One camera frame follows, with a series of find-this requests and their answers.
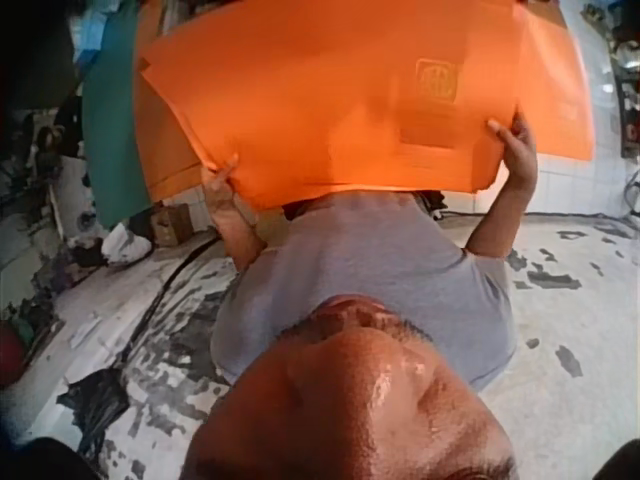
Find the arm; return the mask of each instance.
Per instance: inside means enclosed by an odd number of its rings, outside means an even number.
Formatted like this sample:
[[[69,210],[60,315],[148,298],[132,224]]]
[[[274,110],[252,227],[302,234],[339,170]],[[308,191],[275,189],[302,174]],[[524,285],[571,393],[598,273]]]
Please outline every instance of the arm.
[[[479,256],[505,258],[509,255],[538,180],[535,141],[529,126],[518,113],[511,130],[489,121],[489,128],[505,144],[504,163],[509,178],[487,215],[478,224],[466,249]]]
[[[265,248],[251,225],[242,216],[233,202],[234,192],[227,178],[235,168],[237,159],[223,168],[217,175],[202,169],[202,183],[211,221],[222,237],[227,254],[233,259],[238,271],[251,265]]]

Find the gray t-shirt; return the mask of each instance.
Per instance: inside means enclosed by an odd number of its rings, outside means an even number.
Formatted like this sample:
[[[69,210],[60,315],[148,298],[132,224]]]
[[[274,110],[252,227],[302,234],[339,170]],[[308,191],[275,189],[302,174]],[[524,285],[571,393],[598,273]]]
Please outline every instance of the gray t-shirt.
[[[409,193],[348,192],[316,200],[231,286],[211,355],[235,379],[283,330],[327,298],[376,298],[433,338],[477,390],[515,349],[504,261],[447,239]]]

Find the red object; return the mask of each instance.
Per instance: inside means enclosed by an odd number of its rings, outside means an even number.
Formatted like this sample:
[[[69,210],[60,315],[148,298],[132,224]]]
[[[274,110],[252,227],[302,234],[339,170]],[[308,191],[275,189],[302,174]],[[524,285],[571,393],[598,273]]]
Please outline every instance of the red object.
[[[22,377],[26,353],[13,329],[0,325],[0,388],[6,388]]]

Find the fingers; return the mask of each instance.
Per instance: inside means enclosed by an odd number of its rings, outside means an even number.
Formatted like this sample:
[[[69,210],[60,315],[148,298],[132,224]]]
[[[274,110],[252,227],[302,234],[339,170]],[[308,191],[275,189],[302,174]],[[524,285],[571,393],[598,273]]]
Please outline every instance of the fingers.
[[[528,147],[535,148],[535,139],[533,138],[533,130],[529,126],[529,122],[520,110],[516,110],[513,116],[513,128],[518,133],[518,138],[522,140]]]
[[[227,164],[217,172],[212,172],[206,167],[202,167],[202,183],[212,190],[216,190],[227,181],[231,172],[238,166],[238,154],[234,154]]]
[[[502,142],[514,151],[523,147],[523,142],[518,140],[511,131],[493,118],[487,122],[489,129],[502,140]]]

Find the cardboard box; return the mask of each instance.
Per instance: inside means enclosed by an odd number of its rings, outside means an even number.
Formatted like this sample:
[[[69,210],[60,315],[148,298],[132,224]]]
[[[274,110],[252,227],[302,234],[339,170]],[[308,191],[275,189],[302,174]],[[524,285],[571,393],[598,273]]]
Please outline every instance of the cardboard box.
[[[151,226],[159,247],[175,247],[193,236],[187,204],[162,207],[151,216]]]

